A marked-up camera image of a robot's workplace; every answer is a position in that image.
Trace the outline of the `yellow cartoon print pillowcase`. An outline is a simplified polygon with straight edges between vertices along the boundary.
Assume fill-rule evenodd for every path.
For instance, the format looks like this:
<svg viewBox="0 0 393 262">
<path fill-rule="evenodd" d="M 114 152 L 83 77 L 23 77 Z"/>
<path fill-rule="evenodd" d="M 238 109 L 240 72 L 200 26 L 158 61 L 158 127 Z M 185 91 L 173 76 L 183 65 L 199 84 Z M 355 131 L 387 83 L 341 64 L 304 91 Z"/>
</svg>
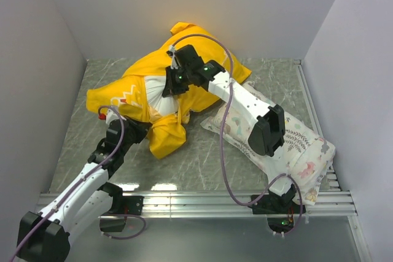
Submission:
<svg viewBox="0 0 393 262">
<path fill-rule="evenodd" d="M 170 49 L 192 45 L 204 62 L 214 60 L 233 78 L 243 83 L 251 70 L 234 54 L 212 40 L 212 34 L 193 23 L 178 22 L 170 30 L 171 37 L 156 51 L 131 65 L 122 77 L 103 87 L 87 91 L 86 108 L 114 106 L 124 117 L 152 125 L 148 132 L 149 149 L 162 159 L 186 142 L 184 125 L 191 112 L 201 112 L 218 101 L 218 97 L 202 87 L 177 86 L 169 80 L 174 70 Z"/>
</svg>

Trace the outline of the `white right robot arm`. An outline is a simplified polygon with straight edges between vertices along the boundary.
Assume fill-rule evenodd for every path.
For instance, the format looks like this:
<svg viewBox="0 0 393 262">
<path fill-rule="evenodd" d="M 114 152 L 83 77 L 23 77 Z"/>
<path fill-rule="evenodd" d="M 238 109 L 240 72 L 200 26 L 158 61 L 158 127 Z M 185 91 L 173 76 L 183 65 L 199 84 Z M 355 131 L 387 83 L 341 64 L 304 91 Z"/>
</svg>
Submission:
<svg viewBox="0 0 393 262">
<path fill-rule="evenodd" d="M 170 46 L 171 65 L 166 68 L 163 96 L 186 93 L 190 86 L 202 87 L 234 108 L 250 127 L 246 142 L 251 150 L 267 156 L 265 173 L 269 180 L 269 197 L 273 210 L 285 212 L 297 194 L 294 181 L 287 175 L 283 159 L 285 120 L 283 108 L 270 106 L 236 82 L 231 73 L 214 60 L 204 62 L 192 45 L 180 49 Z"/>
</svg>

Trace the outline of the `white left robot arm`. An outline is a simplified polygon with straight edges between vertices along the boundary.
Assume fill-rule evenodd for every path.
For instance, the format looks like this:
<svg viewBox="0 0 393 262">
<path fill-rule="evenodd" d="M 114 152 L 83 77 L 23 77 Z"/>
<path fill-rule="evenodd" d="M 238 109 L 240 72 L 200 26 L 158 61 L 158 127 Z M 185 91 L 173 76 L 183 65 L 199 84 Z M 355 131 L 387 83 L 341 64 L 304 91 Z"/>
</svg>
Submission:
<svg viewBox="0 0 393 262">
<path fill-rule="evenodd" d="M 122 231 L 128 218 L 141 216 L 142 196 L 126 197 L 109 179 L 124 162 L 130 147 L 147 136 L 151 125 L 130 118 L 110 122 L 106 136 L 89 156 L 77 177 L 39 212 L 20 221 L 14 257 L 25 261 L 65 261 L 73 243 L 98 218 L 110 216 L 101 230 L 106 237 Z"/>
</svg>

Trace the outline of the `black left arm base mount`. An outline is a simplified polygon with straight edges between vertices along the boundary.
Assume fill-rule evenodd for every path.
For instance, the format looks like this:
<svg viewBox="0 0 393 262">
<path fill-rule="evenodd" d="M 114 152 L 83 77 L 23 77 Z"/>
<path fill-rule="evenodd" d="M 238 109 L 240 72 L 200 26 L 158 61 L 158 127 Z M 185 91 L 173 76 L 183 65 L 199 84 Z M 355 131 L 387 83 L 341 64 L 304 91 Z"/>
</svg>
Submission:
<svg viewBox="0 0 393 262">
<path fill-rule="evenodd" d="M 124 195 L 121 187 L 113 183 L 106 182 L 98 188 L 109 196 L 111 204 L 104 216 L 114 216 L 114 218 L 104 218 L 99 221 L 99 228 L 104 234 L 121 233 L 128 218 L 132 215 L 141 216 L 144 202 L 143 196 Z"/>
</svg>

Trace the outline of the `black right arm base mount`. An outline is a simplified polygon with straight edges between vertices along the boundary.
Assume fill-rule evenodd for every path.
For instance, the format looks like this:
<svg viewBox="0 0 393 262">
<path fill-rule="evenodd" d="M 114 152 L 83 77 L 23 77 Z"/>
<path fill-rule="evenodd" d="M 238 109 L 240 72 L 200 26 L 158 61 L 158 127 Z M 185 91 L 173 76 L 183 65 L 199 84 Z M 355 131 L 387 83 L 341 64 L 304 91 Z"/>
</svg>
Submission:
<svg viewBox="0 0 393 262">
<path fill-rule="evenodd" d="M 248 205 L 253 215 L 266 215 L 269 229 L 274 234 L 285 236 L 295 228 L 295 214 L 304 214 L 304 205 L 275 194 L 264 195 L 259 201 Z"/>
</svg>

